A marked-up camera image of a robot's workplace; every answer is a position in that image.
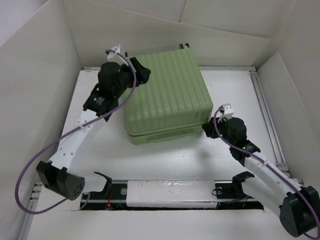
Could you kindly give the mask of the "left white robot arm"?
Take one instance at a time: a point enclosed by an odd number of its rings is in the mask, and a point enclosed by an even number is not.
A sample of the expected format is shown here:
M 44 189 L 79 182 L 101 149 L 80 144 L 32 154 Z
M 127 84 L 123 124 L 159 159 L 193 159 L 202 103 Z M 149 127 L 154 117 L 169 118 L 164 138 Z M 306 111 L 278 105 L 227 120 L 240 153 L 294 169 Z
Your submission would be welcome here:
M 98 82 L 83 104 L 77 130 L 59 143 L 58 150 L 47 162 L 38 163 L 36 171 L 48 190 L 71 201 L 88 190 L 88 179 L 76 175 L 76 159 L 112 113 L 120 108 L 119 98 L 124 92 L 146 84 L 151 74 L 151 70 L 136 57 L 131 57 L 129 61 L 131 66 L 116 62 L 106 62 L 101 66 Z

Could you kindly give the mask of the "green suitcase blue lining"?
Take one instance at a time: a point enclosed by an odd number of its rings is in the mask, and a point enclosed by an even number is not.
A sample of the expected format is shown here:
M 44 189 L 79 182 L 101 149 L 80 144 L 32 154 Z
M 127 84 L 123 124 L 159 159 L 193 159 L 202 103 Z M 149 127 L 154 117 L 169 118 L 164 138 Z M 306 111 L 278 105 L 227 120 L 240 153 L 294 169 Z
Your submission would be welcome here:
M 136 58 L 151 74 L 122 108 L 130 141 L 142 145 L 201 134 L 214 104 L 189 44 Z

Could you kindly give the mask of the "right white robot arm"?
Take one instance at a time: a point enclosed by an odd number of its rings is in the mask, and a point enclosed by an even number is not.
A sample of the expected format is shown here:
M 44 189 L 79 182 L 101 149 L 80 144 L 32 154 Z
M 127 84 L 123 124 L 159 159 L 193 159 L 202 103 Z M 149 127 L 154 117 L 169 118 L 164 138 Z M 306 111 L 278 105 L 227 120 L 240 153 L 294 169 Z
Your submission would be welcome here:
M 217 198 L 241 199 L 249 196 L 270 209 L 292 237 L 306 235 L 320 228 L 320 197 L 317 190 L 304 187 L 286 176 L 267 160 L 261 150 L 247 138 L 244 121 L 237 117 L 212 117 L 202 125 L 208 138 L 220 138 L 232 157 L 246 171 L 226 185 L 216 185 Z

